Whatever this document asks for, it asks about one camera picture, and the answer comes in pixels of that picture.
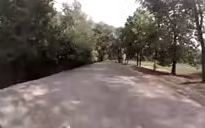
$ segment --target roadside grass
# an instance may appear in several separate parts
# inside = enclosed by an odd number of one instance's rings
[[[129,61],[129,64],[136,65],[136,61]],[[143,61],[142,67],[148,68],[148,69],[153,69],[153,62]],[[177,70],[177,74],[181,74],[181,75],[200,74],[201,73],[201,68],[192,67],[188,64],[182,64],[182,63],[177,64],[176,70]],[[157,65],[157,71],[170,73],[171,67],[163,67],[163,66]]]

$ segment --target tree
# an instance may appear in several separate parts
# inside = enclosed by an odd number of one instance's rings
[[[157,45],[159,47],[155,52],[156,59],[163,66],[172,64],[171,73],[176,74],[177,62],[188,60],[185,59],[187,56],[184,49],[197,48],[192,42],[193,17],[187,13],[188,9],[182,4],[182,0],[145,0],[141,2],[146,9],[154,14],[157,28],[162,32],[159,34],[159,44]]]
[[[198,40],[202,48],[202,80],[205,82],[205,39],[203,34],[203,31],[205,31],[203,27],[205,18],[205,1],[193,0],[190,4],[193,5],[192,13],[196,23]]]
[[[136,56],[137,65],[145,56],[151,56],[150,48],[156,39],[156,23],[148,11],[138,9],[129,17],[122,33],[127,58]]]

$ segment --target road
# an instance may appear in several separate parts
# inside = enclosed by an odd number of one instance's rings
[[[96,63],[0,91],[2,128],[205,128],[205,107],[128,67]]]

